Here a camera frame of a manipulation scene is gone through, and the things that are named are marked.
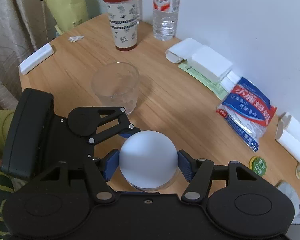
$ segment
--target white ball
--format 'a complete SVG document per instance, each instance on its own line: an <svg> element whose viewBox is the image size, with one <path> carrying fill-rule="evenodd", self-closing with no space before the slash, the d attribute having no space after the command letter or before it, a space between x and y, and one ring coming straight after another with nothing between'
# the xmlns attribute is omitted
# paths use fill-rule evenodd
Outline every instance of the white ball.
<svg viewBox="0 0 300 240"><path fill-rule="evenodd" d="M128 182L154 189L172 179L178 154L172 141L156 131L141 131L129 137L119 154L119 167Z"/></svg>

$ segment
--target screw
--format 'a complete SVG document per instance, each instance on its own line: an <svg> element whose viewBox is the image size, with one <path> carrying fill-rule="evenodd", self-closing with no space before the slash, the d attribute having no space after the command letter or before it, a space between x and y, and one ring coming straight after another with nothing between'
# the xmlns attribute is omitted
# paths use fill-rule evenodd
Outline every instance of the screw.
<svg viewBox="0 0 300 240"><path fill-rule="evenodd" d="M97 194L97 199L100 200L108 200L112 198L112 194L110 192L102 191Z"/></svg>
<svg viewBox="0 0 300 240"><path fill-rule="evenodd" d="M196 200L200 198L200 194L194 191L189 191L185 194L185 198L190 199L190 200Z"/></svg>

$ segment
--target blue and red package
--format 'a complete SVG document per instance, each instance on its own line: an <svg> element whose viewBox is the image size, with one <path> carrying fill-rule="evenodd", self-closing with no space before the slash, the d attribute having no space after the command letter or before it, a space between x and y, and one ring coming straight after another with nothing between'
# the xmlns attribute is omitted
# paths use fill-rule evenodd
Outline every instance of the blue and red package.
<svg viewBox="0 0 300 240"><path fill-rule="evenodd" d="M241 78L216 112L256 152L259 138L265 133L276 110L256 86Z"/></svg>

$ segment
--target drinking glass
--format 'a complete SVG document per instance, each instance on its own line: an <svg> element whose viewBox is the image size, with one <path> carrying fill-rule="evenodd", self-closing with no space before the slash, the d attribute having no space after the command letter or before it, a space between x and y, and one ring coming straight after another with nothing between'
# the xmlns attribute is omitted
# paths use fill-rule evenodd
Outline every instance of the drinking glass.
<svg viewBox="0 0 300 240"><path fill-rule="evenodd" d="M126 62L113 62L100 68L91 80L93 92L103 106L119 106L130 114L137 105L139 71Z"/></svg>

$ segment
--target table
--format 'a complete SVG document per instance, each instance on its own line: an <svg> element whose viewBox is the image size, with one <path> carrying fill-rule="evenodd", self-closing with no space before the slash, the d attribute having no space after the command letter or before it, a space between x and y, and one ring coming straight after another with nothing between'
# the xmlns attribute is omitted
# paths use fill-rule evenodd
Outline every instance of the table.
<svg viewBox="0 0 300 240"><path fill-rule="evenodd" d="M79 35L85 37L77 42L68 41L69 37ZM131 51L118 51L107 15L100 15L51 41L54 55L26 76L20 75L22 89L31 87L52 93L55 113L67 117L79 106L101 106L90 86L96 70L114 61L129 62L140 72L140 94L136 109L129 115L131 123L141 130L165 134L177 149L184 149L195 159L206 158L219 165L237 160L248 166L255 154L215 113L220 100L165 58L165 50L178 41L155 39L151 25L141 22L138 46ZM257 154L266 160L268 167L264 178L273 185L285 180L300 196L300 180L295 175L297 161L274 140L277 121L274 116L259 143ZM120 149L123 142L119 135L102 142L95 147L95 157L103 157L113 148ZM120 169L109 185L115 190L134 190ZM181 196L187 185L180 172L176 182L161 193ZM214 181L210 193L224 186L225 181Z"/></svg>

